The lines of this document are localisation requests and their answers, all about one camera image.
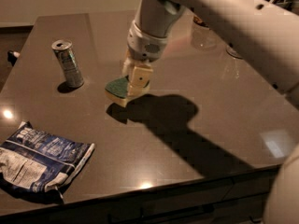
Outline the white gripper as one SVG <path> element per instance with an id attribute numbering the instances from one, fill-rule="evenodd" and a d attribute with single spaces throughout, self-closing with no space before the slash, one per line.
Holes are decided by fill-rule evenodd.
<path id="1" fill-rule="evenodd" d="M 139 97 L 149 91 L 153 73 L 150 65 L 135 65 L 135 60 L 155 62 L 161 58 L 166 45 L 166 38 L 148 35 L 132 21 L 127 36 L 128 50 L 125 52 L 121 71 L 129 79 L 127 91 L 130 97 Z"/>

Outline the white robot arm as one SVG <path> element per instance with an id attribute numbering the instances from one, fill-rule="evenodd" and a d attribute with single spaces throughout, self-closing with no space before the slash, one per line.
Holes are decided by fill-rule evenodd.
<path id="1" fill-rule="evenodd" d="M 150 82 L 135 81 L 135 71 L 161 57 L 185 8 L 204 20 L 290 104 L 299 106 L 298 17 L 265 0 L 141 0 L 127 36 L 129 57 L 123 68 L 129 99 L 148 91 Z"/>

